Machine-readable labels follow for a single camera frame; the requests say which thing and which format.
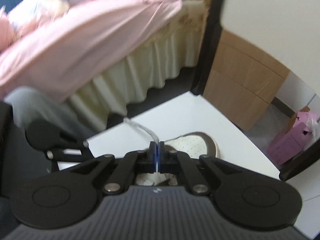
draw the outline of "baseboard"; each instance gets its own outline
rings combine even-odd
[[[273,104],[276,108],[278,108],[287,117],[291,117],[295,113],[295,111],[293,111],[289,106],[287,106],[284,102],[282,102],[277,97],[273,98],[271,104]]]

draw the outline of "bed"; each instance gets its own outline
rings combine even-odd
[[[6,3],[7,9],[11,9],[21,0],[0,1]],[[149,88],[162,88],[165,80],[176,78],[182,67],[196,66],[209,6],[210,0],[184,0],[179,12],[168,23],[126,57],[64,98],[63,104],[97,132],[105,129],[110,113],[126,116],[128,103],[144,101]],[[48,53],[42,57],[45,60],[51,55]],[[63,64],[58,58],[57,65]],[[4,89],[5,93],[18,85],[33,86],[19,77],[12,84],[12,87]]]

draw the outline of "pink bedsheet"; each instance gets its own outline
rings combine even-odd
[[[181,9],[181,0],[93,0],[0,55],[0,97],[30,86],[63,102],[120,61]]]

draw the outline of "gray pants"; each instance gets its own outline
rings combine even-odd
[[[26,129],[34,120],[44,119],[79,139],[95,134],[79,122],[68,107],[51,101],[32,88],[17,88],[4,101],[12,105],[13,121],[20,128]]]

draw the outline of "metal screw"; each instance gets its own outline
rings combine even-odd
[[[52,153],[52,151],[47,151],[47,157],[48,157],[50,160],[53,160],[53,153]]]
[[[121,189],[121,186],[118,183],[108,183],[104,185],[104,189],[108,192],[115,192]]]
[[[205,193],[208,191],[208,187],[203,184],[197,184],[193,186],[192,190],[196,193]]]
[[[88,148],[89,147],[89,143],[87,141],[83,141],[83,146]]]

